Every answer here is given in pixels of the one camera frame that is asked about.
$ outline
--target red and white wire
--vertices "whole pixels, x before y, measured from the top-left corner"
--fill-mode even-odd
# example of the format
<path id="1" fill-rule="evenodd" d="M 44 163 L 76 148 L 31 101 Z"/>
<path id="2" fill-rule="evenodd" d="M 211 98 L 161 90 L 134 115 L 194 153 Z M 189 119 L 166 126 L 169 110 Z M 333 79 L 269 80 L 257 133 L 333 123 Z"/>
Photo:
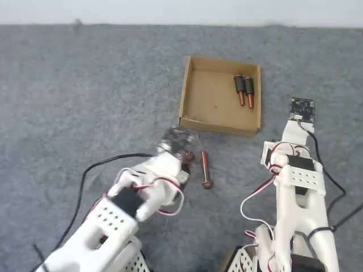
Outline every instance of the red and white wire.
<path id="1" fill-rule="evenodd" d="M 185 199 L 185 196 L 184 196 L 184 193 L 181 189 L 181 187 L 173 182 L 172 180 L 170 180 L 169 178 L 166 178 L 166 177 L 157 177 L 156 179 L 153 180 L 152 183 L 150 184 L 146 184 L 146 185 L 140 185 L 140 186 L 134 186 L 133 188 L 134 189 L 137 189 L 137 190 L 142 190 L 142 189 L 146 189 L 148 187 L 151 187 L 154 185 L 154 183 L 158 180 L 162 180 L 162 181 L 165 181 L 165 182 L 169 182 L 172 186 L 174 186 L 176 188 L 176 190 L 180 193 L 180 202 L 179 202 L 179 206 L 178 208 L 174 211 L 174 212 L 170 212 L 170 211 L 164 211 L 164 210 L 161 210 L 159 209 L 158 212 L 162 215 L 166 215 L 166 216 L 174 216 L 174 215 L 177 215 L 183 208 L 183 205 L 184 205 L 184 199 Z"/>
<path id="2" fill-rule="evenodd" d="M 270 261 L 272 260 L 273 256 L 275 256 L 275 253 L 274 252 L 272 253 L 271 257 L 267 261 L 267 269 L 268 269 L 268 272 L 272 272 L 272 269 L 270 267 Z"/>
<path id="3" fill-rule="evenodd" d="M 269 178 L 266 182 L 264 182 L 263 184 L 261 184 L 259 187 L 256 188 L 256 190 L 254 190 L 248 197 L 246 197 L 242 203 L 240 204 L 240 213 L 242 214 L 242 216 L 244 218 L 246 218 L 249 221 L 253 221 L 253 222 L 260 222 L 263 223 L 264 225 L 267 226 L 268 230 L 271 233 L 272 236 L 272 241 L 275 240 L 275 236 L 274 233 L 272 231 L 272 228 L 270 226 L 270 224 L 268 224 L 266 221 L 262 220 L 262 219 L 258 219 L 258 218 L 252 218 L 247 216 L 246 214 L 244 214 L 243 212 L 243 205 L 246 203 L 246 201 L 248 201 L 249 199 L 251 199 L 252 197 L 254 197 L 255 195 L 259 194 L 260 192 L 262 192 L 266 187 L 268 187 L 271 183 L 273 183 L 273 180 L 275 179 L 276 175 L 272 175 L 271 178 Z"/>
<path id="4" fill-rule="evenodd" d="M 283 144 L 289 145 L 291 147 L 291 150 L 293 151 L 292 155 L 295 154 L 294 147 L 291 145 L 291 143 L 289 143 L 289 142 L 280 142 L 280 143 L 278 143 L 278 144 L 276 144 L 276 145 L 273 146 L 273 148 L 271 150 L 271 155 L 272 155 L 272 153 L 274 153 L 278 149 L 279 146 L 281 146 Z"/>
<path id="5" fill-rule="evenodd" d="M 250 231 L 248 229 L 244 231 L 244 235 L 246 235 L 246 236 L 248 236 L 250 238 L 253 238 L 253 239 L 256 238 L 256 233 L 254 233 L 253 231 Z"/>

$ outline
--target cardboard box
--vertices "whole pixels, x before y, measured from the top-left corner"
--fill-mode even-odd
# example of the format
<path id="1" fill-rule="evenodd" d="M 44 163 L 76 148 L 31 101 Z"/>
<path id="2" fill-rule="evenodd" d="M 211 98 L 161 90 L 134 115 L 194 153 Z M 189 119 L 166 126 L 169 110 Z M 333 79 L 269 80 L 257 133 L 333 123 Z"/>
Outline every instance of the cardboard box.
<path id="1" fill-rule="evenodd" d="M 254 80 L 255 107 L 241 106 L 233 76 Z M 261 128 L 261 68 L 223 59 L 189 57 L 181 94 L 179 125 L 196 130 L 252 136 Z"/>

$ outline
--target robotic arm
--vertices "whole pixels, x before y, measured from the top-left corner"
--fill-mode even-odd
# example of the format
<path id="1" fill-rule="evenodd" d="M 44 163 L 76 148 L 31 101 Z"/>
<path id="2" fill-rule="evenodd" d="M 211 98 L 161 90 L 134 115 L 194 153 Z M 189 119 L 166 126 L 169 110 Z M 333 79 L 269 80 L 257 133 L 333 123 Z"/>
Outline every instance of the robotic arm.
<path id="1" fill-rule="evenodd" d="M 339 272 L 333 233 L 313 231 L 329 229 L 323 166 L 311 158 L 306 147 L 307 131 L 314 132 L 313 124 L 314 102 L 292 99 L 281 142 L 264 143 L 260 163 L 269 169 L 272 177 L 245 199 L 274 183 L 276 226 L 272 230 L 263 222 L 255 232 L 246 231 L 254 239 L 250 245 L 254 249 L 237 247 L 223 271 Z"/>
<path id="2" fill-rule="evenodd" d="M 189 168 L 183 163 L 192 137 L 180 128 L 170 129 L 149 160 L 118 174 L 114 185 L 90 211 L 75 234 L 55 250 L 37 272 L 121 272 L 149 269 L 140 254 L 141 242 L 134 236 L 138 222 L 155 212 L 177 214 L 184 200 L 183 188 Z M 179 199 L 175 212 L 160 210 Z"/>

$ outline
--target copper screw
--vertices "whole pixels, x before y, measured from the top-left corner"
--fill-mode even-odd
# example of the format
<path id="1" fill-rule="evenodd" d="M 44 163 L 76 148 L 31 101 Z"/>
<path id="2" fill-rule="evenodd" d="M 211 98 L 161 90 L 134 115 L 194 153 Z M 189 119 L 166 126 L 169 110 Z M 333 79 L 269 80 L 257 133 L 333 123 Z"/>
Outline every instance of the copper screw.
<path id="1" fill-rule="evenodd" d="M 201 152 L 201 164 L 204 174 L 204 181 L 202 183 L 202 186 L 204 189 L 211 189 L 213 187 L 213 183 L 210 181 L 209 178 L 208 153 L 205 150 Z"/>
<path id="2" fill-rule="evenodd" d="M 244 106 L 246 104 L 246 102 L 244 101 L 244 93 L 243 91 L 238 92 L 238 96 L 239 96 L 239 102 L 241 106 Z"/>
<path id="3" fill-rule="evenodd" d="M 250 109 L 253 109 L 255 107 L 254 105 L 254 95 L 249 93 L 248 94 L 248 105 L 250 106 Z"/>
<path id="4" fill-rule="evenodd" d="M 194 160 L 195 156 L 192 152 L 190 152 L 189 150 L 187 152 L 185 152 L 185 158 L 189 161 Z"/>

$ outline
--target bolt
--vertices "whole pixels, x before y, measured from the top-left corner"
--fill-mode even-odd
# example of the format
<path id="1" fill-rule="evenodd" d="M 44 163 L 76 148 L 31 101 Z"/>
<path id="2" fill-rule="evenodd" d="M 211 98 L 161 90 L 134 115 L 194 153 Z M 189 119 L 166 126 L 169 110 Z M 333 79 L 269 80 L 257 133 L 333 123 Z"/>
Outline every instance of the bolt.
<path id="1" fill-rule="evenodd" d="M 211 189 L 213 187 L 213 183 L 210 181 L 209 178 L 208 153 L 205 150 L 201 152 L 201 164 L 204 174 L 204 181 L 202 183 L 202 186 L 204 189 Z"/>
<path id="2" fill-rule="evenodd" d="M 187 152 L 185 152 L 185 158 L 189 161 L 194 160 L 195 156 L 192 152 L 190 152 L 189 150 Z"/>

